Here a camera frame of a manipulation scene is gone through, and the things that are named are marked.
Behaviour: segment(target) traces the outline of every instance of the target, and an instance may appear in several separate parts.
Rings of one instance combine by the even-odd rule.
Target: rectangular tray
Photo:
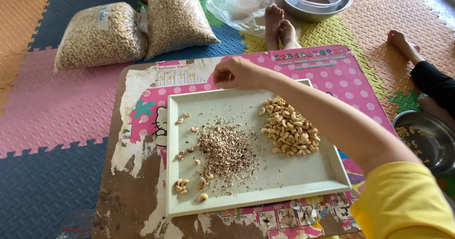
[[[297,81],[311,86],[309,79]],[[270,91],[240,90],[202,91],[169,96],[166,186],[168,217],[332,194],[352,189],[336,147],[323,135],[320,137],[319,151],[314,154],[294,155],[287,158],[283,153],[272,153],[273,139],[267,139],[266,133],[259,132],[266,124],[268,116],[259,116],[258,113],[264,106],[263,102],[275,96]],[[185,117],[183,123],[176,124],[184,113],[189,113],[191,116]],[[198,124],[207,125],[207,122],[214,124],[216,116],[234,117],[233,124],[242,124],[240,129],[251,128],[256,131],[259,137],[251,143],[255,146],[259,145],[264,152],[256,153],[258,161],[255,163],[259,163],[260,166],[257,166],[255,177],[250,178],[246,185],[234,183],[234,186],[228,190],[222,190],[221,186],[226,183],[216,183],[214,178],[210,183],[211,188],[209,185],[205,188],[208,189],[205,193],[209,198],[200,203],[197,198],[202,192],[196,189],[200,178],[196,171],[203,172],[205,159],[197,149],[192,153],[187,153],[186,149],[195,146],[197,141],[197,133],[192,132],[191,127],[196,127]],[[183,160],[177,158],[181,150],[186,152]],[[195,159],[200,159],[201,164],[196,166]],[[187,194],[179,194],[174,189],[174,184],[179,178],[190,180],[186,185]],[[233,191],[234,194],[229,195],[227,191]]]

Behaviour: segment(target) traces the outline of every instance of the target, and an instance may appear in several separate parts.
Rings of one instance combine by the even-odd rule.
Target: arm
[[[213,80],[224,89],[265,89],[279,95],[349,155],[365,176],[389,162],[421,163],[395,135],[367,115],[281,73],[235,57],[215,68]]]

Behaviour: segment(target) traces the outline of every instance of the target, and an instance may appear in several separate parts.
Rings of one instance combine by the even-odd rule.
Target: plastic bag of cashews
[[[79,11],[66,27],[55,57],[55,71],[142,59],[147,52],[145,10],[120,2]]]
[[[220,43],[199,0],[148,0],[148,7],[146,60],[172,50]]]

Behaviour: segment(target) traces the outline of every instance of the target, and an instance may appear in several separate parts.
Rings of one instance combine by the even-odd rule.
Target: yellow sleeve
[[[377,167],[350,210],[368,239],[455,238],[452,209],[421,164]]]

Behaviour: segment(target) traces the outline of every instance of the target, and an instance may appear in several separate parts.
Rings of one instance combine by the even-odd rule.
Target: label on bag
[[[98,16],[98,29],[100,30],[109,30],[109,12],[111,11],[111,7],[109,5],[105,5],[100,10],[100,15]]]

